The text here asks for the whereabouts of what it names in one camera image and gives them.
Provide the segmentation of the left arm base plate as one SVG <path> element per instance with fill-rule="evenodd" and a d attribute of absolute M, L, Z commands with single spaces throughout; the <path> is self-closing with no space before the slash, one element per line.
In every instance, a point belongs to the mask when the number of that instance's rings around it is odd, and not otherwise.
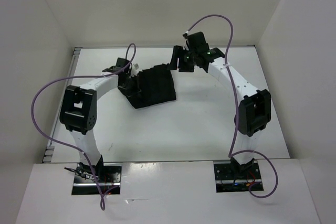
<path fill-rule="evenodd" d="M 79 174 L 79 164 L 76 169 L 70 169 L 74 172 L 74 181 L 72 186 L 72 195 L 83 196 L 83 195 L 98 195 L 98 189 L 94 178 L 91 174 Z M 121 175 L 122 175 L 122 165 L 121 164 L 105 164 L 106 173 L 101 176 L 99 181 L 99 187 L 102 193 L 107 192 L 108 195 L 119 195 L 121 187 Z"/>

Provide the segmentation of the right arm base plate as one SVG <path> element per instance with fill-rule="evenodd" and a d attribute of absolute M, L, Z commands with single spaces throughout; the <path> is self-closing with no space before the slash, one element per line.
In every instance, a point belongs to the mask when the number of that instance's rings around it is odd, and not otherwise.
<path fill-rule="evenodd" d="M 214 177 L 217 193 L 233 193 L 249 191 L 263 191 L 259 165 L 254 162 L 252 167 L 235 175 L 229 161 L 214 163 Z"/>

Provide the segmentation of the black skirt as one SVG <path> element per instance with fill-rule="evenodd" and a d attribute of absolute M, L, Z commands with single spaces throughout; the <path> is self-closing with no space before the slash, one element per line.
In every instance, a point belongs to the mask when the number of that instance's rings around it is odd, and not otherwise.
<path fill-rule="evenodd" d="M 135 109 L 176 100 L 174 80 L 166 64 L 142 70 L 133 77 L 140 77 L 142 89 L 142 95 L 137 100 L 128 99 Z"/>

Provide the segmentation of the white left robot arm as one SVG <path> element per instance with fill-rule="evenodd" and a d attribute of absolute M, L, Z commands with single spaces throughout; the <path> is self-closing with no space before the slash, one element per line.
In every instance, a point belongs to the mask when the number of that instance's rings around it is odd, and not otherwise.
<path fill-rule="evenodd" d="M 78 149 L 80 160 L 77 173 L 82 177 L 87 176 L 91 181 L 98 182 L 107 173 L 93 132 L 97 122 L 98 100 L 115 88 L 127 86 L 138 73 L 136 68 L 121 72 L 120 68 L 111 67 L 80 86 L 66 87 L 59 119 Z"/>

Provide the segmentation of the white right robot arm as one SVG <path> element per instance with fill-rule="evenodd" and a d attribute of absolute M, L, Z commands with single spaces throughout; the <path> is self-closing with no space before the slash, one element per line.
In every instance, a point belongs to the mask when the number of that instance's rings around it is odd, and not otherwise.
<path fill-rule="evenodd" d="M 232 89 L 235 105 L 234 138 L 229 149 L 230 172 L 243 178 L 252 167 L 261 132 L 271 120 L 271 95 L 247 81 L 227 60 L 229 49 L 202 48 L 200 51 L 174 46 L 170 70 L 192 72 L 195 66 Z"/>

